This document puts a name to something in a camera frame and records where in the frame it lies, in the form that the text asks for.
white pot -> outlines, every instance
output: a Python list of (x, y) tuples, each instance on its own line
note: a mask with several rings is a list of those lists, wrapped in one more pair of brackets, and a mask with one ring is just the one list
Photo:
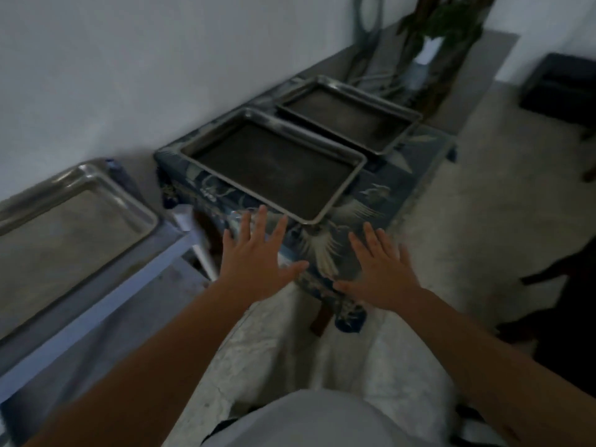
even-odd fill
[(430, 38), (428, 36), (424, 37), (424, 45), (422, 46), (422, 50), (420, 53), (413, 59), (415, 63), (427, 65), (439, 52), (441, 45), (443, 45), (443, 41), (445, 40), (444, 37), (435, 37)]

metal tray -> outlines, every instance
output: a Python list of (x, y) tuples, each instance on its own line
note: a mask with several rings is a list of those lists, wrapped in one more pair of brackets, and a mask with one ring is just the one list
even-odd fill
[(320, 222), (367, 161), (254, 108), (231, 113), (173, 152), (302, 224)]
[(147, 236), (159, 218), (84, 163), (0, 202), (0, 339)]
[(319, 75), (282, 94), (279, 114), (344, 145), (376, 156), (409, 135), (422, 114)]

person's right hand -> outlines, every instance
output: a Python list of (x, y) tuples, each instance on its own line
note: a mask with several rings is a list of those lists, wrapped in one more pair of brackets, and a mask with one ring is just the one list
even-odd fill
[(364, 234), (368, 248), (354, 233), (349, 233), (350, 243), (362, 266), (361, 279), (337, 281), (333, 288), (377, 308), (395, 310), (400, 296), (420, 289), (408, 250), (400, 245), (396, 252), (385, 231), (377, 229), (375, 233), (368, 222), (364, 223)]

silver tray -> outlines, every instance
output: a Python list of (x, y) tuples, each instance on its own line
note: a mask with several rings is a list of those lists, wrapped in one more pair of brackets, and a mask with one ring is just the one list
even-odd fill
[(376, 156), (390, 153), (422, 119), (417, 111), (324, 75), (283, 93), (277, 109), (285, 119)]
[(0, 339), (142, 240), (158, 222), (89, 163), (0, 202)]
[(302, 224), (317, 224), (366, 157), (256, 110), (230, 113), (173, 153)]

sunlit floor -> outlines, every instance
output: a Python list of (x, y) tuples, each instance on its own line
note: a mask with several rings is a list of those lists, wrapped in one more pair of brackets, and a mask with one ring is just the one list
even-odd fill
[[(516, 106), (495, 84), (397, 232), (422, 285), (487, 326), (556, 299), (562, 280), (517, 278), (596, 234), (596, 183), (580, 182), (580, 129)], [(165, 445), (197, 445), (239, 406), (296, 389), (361, 395), (419, 438), (443, 444), (457, 390), (426, 346), (392, 314), (372, 311), (361, 334), (308, 331), (318, 304), (295, 287), (254, 306), (228, 337)]]

